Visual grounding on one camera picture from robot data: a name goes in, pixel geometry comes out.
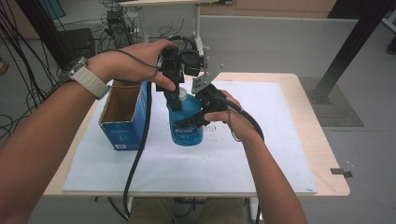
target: wrist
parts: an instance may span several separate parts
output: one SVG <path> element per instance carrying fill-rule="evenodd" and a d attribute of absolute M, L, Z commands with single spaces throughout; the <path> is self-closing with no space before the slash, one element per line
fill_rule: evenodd
<path fill-rule="evenodd" d="M 262 137 L 255 131 L 245 132 L 244 136 L 239 139 L 242 144 L 250 144 L 262 140 Z"/>
<path fill-rule="evenodd" d="M 105 84 L 113 79 L 112 64 L 104 53 L 98 54 L 87 61 L 87 68 L 99 77 Z"/>

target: open box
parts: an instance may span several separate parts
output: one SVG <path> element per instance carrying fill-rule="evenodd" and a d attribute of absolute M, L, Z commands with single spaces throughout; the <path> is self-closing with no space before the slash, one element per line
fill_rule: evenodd
<path fill-rule="evenodd" d="M 147 82 L 113 81 L 99 125 L 116 150 L 138 150 L 147 113 Z"/>

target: light-skinned arm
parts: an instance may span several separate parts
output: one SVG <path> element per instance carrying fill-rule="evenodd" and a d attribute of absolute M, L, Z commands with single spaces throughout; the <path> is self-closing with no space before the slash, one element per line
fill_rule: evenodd
<path fill-rule="evenodd" d="M 123 50 L 155 65 L 161 50 L 168 46 L 174 44 L 161 40 Z M 87 67 L 105 83 L 114 78 L 142 80 L 155 72 L 115 51 L 90 58 Z M 150 81 L 175 89 L 162 74 Z M 94 95 L 77 82 L 65 83 L 0 147 L 0 223 L 28 222 L 94 101 Z"/>
<path fill-rule="evenodd" d="M 228 100 L 240 106 L 230 93 L 224 93 Z M 234 112 L 210 113 L 205 115 L 205 119 L 232 124 L 233 132 L 242 142 L 247 155 L 265 224 L 306 223 L 304 210 L 289 181 L 248 120 Z"/>

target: blue bottle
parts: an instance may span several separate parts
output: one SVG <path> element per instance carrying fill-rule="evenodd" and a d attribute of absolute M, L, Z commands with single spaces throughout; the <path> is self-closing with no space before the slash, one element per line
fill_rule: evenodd
<path fill-rule="evenodd" d="M 172 139 L 177 145 L 184 147 L 198 145 L 202 142 L 204 137 L 203 127 L 197 128 L 195 126 L 190 126 L 185 129 L 180 129 L 175 125 L 175 122 L 190 118 L 201 110 L 201 104 L 195 97 L 187 94 L 187 91 L 183 88 L 180 88 L 178 97 L 181 101 L 183 111 L 172 111 L 170 105 L 167 105 Z"/>

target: white board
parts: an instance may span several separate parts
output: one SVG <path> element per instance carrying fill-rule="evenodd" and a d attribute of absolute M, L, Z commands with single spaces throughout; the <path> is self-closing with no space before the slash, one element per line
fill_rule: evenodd
<path fill-rule="evenodd" d="M 299 136 L 278 83 L 213 83 L 227 90 L 261 125 L 265 143 L 296 193 L 315 193 Z M 186 90 L 191 83 L 181 85 Z M 254 195 L 244 149 L 226 124 L 212 122 L 194 147 L 173 143 L 162 92 L 152 91 L 151 122 L 145 151 L 130 191 L 153 194 Z M 123 191 L 136 151 L 115 151 L 98 125 L 105 100 L 96 108 L 81 140 L 64 190 Z"/>

